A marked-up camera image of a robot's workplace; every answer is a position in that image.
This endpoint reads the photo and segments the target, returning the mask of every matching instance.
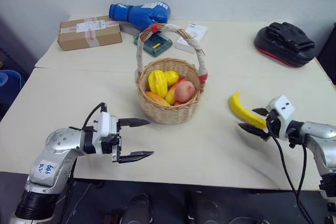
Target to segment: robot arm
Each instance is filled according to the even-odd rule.
[[[87,126],[92,114],[101,108],[93,126]],[[11,224],[42,223],[52,219],[56,201],[62,193],[78,156],[87,154],[112,154],[112,162],[134,162],[154,152],[133,152],[121,156],[122,126],[142,126],[149,121],[140,119],[119,119],[106,112],[106,105],[98,105],[87,118],[82,129],[70,127],[52,132],[45,148],[35,160],[25,190]]]
[[[312,151],[322,177],[320,189],[324,191],[329,211],[336,212],[336,126],[295,121],[295,108],[284,95],[272,99],[266,109],[257,108],[253,111],[266,116],[269,130],[275,137],[288,141],[291,148],[303,145]],[[270,132],[266,133],[247,123],[239,123],[239,126],[264,141],[268,141],[271,136]],[[326,223],[336,223],[335,216]]]

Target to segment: table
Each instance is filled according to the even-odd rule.
[[[303,68],[293,70],[284,67],[278,61],[265,58],[253,46],[256,32],[268,23],[238,23],[238,22],[202,22],[194,20],[170,20],[170,23],[187,27],[189,23],[196,23],[208,27],[208,32],[202,40],[202,47],[206,54],[209,75],[224,71],[225,76],[245,77],[288,77],[305,76],[325,80],[325,73],[321,71],[316,61],[311,61]],[[143,54],[143,61],[147,63],[163,57],[180,58],[197,65],[195,54],[175,48],[179,36],[174,33],[164,33],[174,45],[157,58],[148,53]],[[98,70],[98,71],[135,71],[136,45],[133,37],[122,33],[123,43],[62,51],[57,40],[53,42],[45,55],[36,63],[37,68],[60,68],[69,70]]]
[[[174,20],[186,27],[190,21]],[[253,47],[253,37],[266,23],[196,22],[208,26],[202,41],[209,68],[198,110],[185,123],[153,123],[124,127],[123,154],[155,151],[136,163],[111,164],[110,155],[80,157],[75,177],[142,182],[198,184],[259,189],[290,189],[274,142],[242,131],[228,107],[228,98],[241,91],[241,102],[253,109],[285,94],[297,107],[297,120],[336,124],[336,93],[317,61],[300,69],[279,64]],[[167,34],[174,42],[175,34]],[[36,64],[23,90],[0,123],[0,171],[29,173],[55,129],[81,127],[99,102],[119,117],[145,118],[134,83],[135,45],[123,43],[63,52],[54,42]],[[174,47],[162,57],[197,65],[194,54]],[[153,58],[144,53],[144,62]],[[287,167],[298,186],[302,150],[281,142]],[[317,190],[319,174],[308,152],[304,190]]]
[[[298,120],[336,124],[336,95],[326,78],[307,81],[297,76],[300,90],[291,82],[290,77],[251,78],[212,72],[199,108],[188,122],[122,129],[124,154],[153,150],[154,155],[136,163],[113,165],[110,155],[80,157],[75,177],[289,189],[275,144],[240,130],[227,100],[240,90],[242,104],[252,109],[285,93],[297,106]],[[136,92],[133,70],[35,69],[0,123],[0,170],[29,173],[49,133],[62,127],[81,127],[101,101],[119,118],[145,118]],[[297,186],[302,150],[292,150],[285,142],[281,145]],[[309,152],[303,189],[318,189],[319,179]]]

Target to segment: green circuit board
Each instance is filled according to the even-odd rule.
[[[138,37],[134,38],[134,44],[138,44]],[[145,41],[143,49],[151,56],[157,57],[173,45],[173,42],[162,34],[153,34]]]

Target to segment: black cable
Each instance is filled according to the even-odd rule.
[[[234,222],[236,222],[236,220],[253,220],[253,221],[257,221],[258,223],[261,223],[262,220],[257,219],[257,218],[253,218],[253,217],[245,217],[245,216],[238,216],[236,218],[233,218],[231,221],[229,221],[228,224],[233,224]]]
[[[102,110],[105,110],[106,108],[106,105],[105,103],[101,102],[99,103],[91,112],[90,114],[88,115],[88,117],[86,118],[85,122],[84,122],[84,125],[83,125],[83,128],[86,127],[86,125],[88,124],[90,118],[92,117],[92,115],[99,109],[99,108],[102,108]]]
[[[74,188],[73,187],[74,186],[73,185],[74,184],[73,174],[75,172],[76,163],[77,163],[77,159],[74,161],[72,169],[71,169],[70,177],[69,177],[69,180],[68,180],[68,189],[67,189],[67,192],[66,192],[65,202],[63,204],[62,212],[59,216],[57,224],[62,223],[63,218],[64,218],[64,216],[65,216],[65,214],[66,214],[66,212],[69,208],[70,202],[71,202],[72,192],[73,192],[73,188]]]
[[[91,112],[90,114],[88,115],[88,117],[85,119],[85,122],[84,122],[84,125],[83,125],[83,128],[82,130],[87,126],[90,118],[92,117],[92,115],[98,110],[98,109],[101,109],[101,111],[104,111],[106,112],[107,111],[107,107],[106,107],[106,104],[101,102],[99,103]],[[81,129],[78,129],[78,128],[75,128],[75,127],[69,127],[70,129],[73,129],[73,130],[81,130]],[[69,208],[69,205],[70,205],[70,202],[71,202],[71,198],[72,198],[72,192],[73,192],[73,184],[74,184],[74,179],[73,179],[73,174],[75,172],[75,167],[76,167],[76,163],[77,163],[77,159],[75,159],[74,163],[73,163],[73,166],[72,166],[72,169],[71,169],[71,173],[70,173],[70,177],[68,179],[68,189],[67,189],[67,192],[66,192],[66,197],[65,197],[65,202],[63,204],[63,208],[62,208],[62,212],[61,212],[61,215],[59,217],[59,220],[57,222],[57,224],[61,224],[62,221],[63,221],[63,218],[67,212],[67,209]]]
[[[269,121],[270,119],[267,119],[266,120],[266,126],[267,126],[267,129],[268,129],[268,133],[269,135],[273,138],[274,142],[276,143],[278,149],[279,149],[279,153],[280,153],[280,157],[281,157],[281,163],[282,163],[282,166],[283,166],[283,170],[285,171],[285,174],[286,174],[286,177],[287,177],[287,180],[288,180],[288,183],[293,191],[293,193],[295,194],[295,197],[296,197],[296,202],[297,202],[297,205],[298,205],[298,208],[302,214],[302,216],[305,218],[305,220],[309,223],[309,224],[314,224],[314,222],[312,221],[311,217],[309,216],[308,212],[306,211],[305,207],[303,206],[302,202],[300,201],[300,192],[301,192],[301,187],[302,187],[302,184],[303,184],[303,180],[304,180],[304,175],[306,173],[306,165],[307,165],[307,150],[306,148],[303,146],[303,169],[302,169],[302,175],[301,175],[301,179],[300,179],[300,185],[299,185],[299,189],[300,191],[299,192],[299,195],[297,194],[295,188],[294,188],[294,185],[292,183],[292,180],[290,179],[289,177],[289,174],[288,174],[288,171],[287,171],[287,167],[286,167],[286,162],[285,162],[285,157],[284,157],[284,153],[282,151],[282,148],[281,148],[281,145],[279,144],[278,140],[276,139],[276,137],[274,136],[274,133],[272,131],[272,129],[270,128],[270,125],[269,125]]]

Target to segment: label sticker on robot arm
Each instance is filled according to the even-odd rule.
[[[40,179],[45,179],[47,177],[53,176],[56,168],[57,168],[56,163],[42,159],[38,164],[34,172],[34,175]]]
[[[89,21],[78,23],[76,25],[76,32],[81,33],[83,31],[95,31],[106,29],[105,20]]]

